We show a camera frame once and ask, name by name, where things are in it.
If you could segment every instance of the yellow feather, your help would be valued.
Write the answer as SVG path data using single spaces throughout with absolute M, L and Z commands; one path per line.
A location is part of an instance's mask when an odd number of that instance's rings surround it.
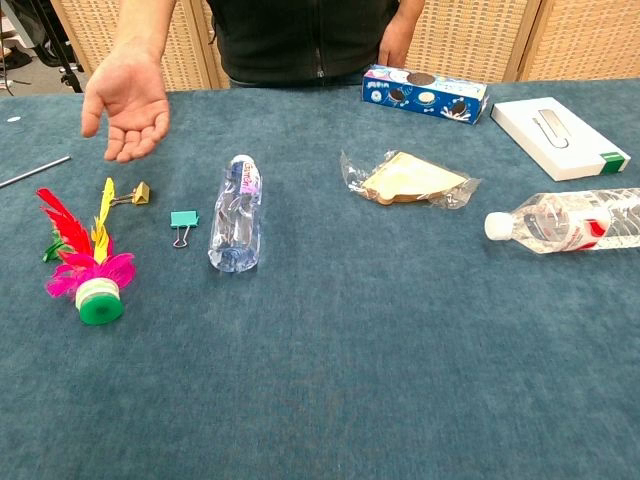
M 102 193 L 102 202 L 100 203 L 100 216 L 95 217 L 96 228 L 91 228 L 91 239 L 95 242 L 95 248 L 93 249 L 93 258 L 96 262 L 102 263 L 107 258 L 107 251 L 109 248 L 109 235 L 107 228 L 104 226 L 109 215 L 109 208 L 111 207 L 111 200 L 116 195 L 116 188 L 113 180 L 108 177 L 104 184 L 104 191 Z

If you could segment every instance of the plastic water bottle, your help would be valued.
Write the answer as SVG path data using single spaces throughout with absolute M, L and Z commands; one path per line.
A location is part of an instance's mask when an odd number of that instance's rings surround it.
M 512 213 L 490 213 L 484 228 L 536 253 L 640 247 L 640 188 L 539 193 Z
M 209 259 L 223 272 L 243 272 L 258 263 L 262 178 L 253 159 L 237 155 L 224 175 L 216 201 Z

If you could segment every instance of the floor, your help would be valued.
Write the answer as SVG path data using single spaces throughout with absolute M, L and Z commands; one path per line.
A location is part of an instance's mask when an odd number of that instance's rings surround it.
M 30 50 L 24 51 L 33 55 L 33 52 Z M 60 82 L 62 74 L 58 71 L 58 68 L 47 67 L 38 59 L 38 57 L 32 57 L 30 64 L 14 70 L 9 70 L 7 74 L 9 80 L 27 82 L 30 84 L 23 85 L 20 83 L 14 83 L 11 86 L 11 92 L 16 96 L 74 93 L 71 87 Z M 84 90 L 88 80 L 87 75 L 77 72 L 76 75 L 80 80 L 80 86 Z M 0 98 L 8 96 L 9 93 L 6 90 L 0 89 Z

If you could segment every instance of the metal rod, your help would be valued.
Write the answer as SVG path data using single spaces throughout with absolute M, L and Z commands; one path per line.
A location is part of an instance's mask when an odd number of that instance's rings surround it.
M 0 183 L 0 188 L 6 187 L 7 185 L 11 185 L 12 183 L 15 183 L 19 180 L 22 180 L 23 178 L 27 178 L 30 177 L 31 175 L 35 175 L 36 173 L 40 173 L 43 170 L 46 170 L 47 168 L 51 168 L 51 167 L 55 167 L 56 165 L 59 165 L 63 162 L 66 162 L 67 160 L 71 160 L 71 156 L 67 155 L 66 157 L 62 157 L 58 160 L 55 160 L 51 163 L 47 163 L 46 165 L 42 165 L 41 167 L 38 168 L 34 168 L 33 170 L 30 170 L 26 173 L 23 173 L 22 175 L 18 175 L 17 177 L 14 177 L 10 180 L 7 180 L 6 182 L 2 182 Z

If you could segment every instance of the bottle cap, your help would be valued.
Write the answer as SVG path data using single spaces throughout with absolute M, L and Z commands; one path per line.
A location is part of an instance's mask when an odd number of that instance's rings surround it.
M 504 212 L 490 213 L 484 221 L 484 232 L 489 240 L 511 240 L 513 216 Z
M 80 285 L 76 292 L 76 308 L 88 325 L 112 322 L 124 311 L 118 285 L 108 278 L 92 278 Z
M 231 160 L 232 165 L 238 162 L 254 163 L 253 158 L 251 158 L 249 155 L 236 155 L 235 157 L 233 157 L 233 160 Z
M 116 320 L 123 311 L 122 302 L 117 297 L 95 295 L 82 303 L 80 318 L 87 325 L 103 325 Z

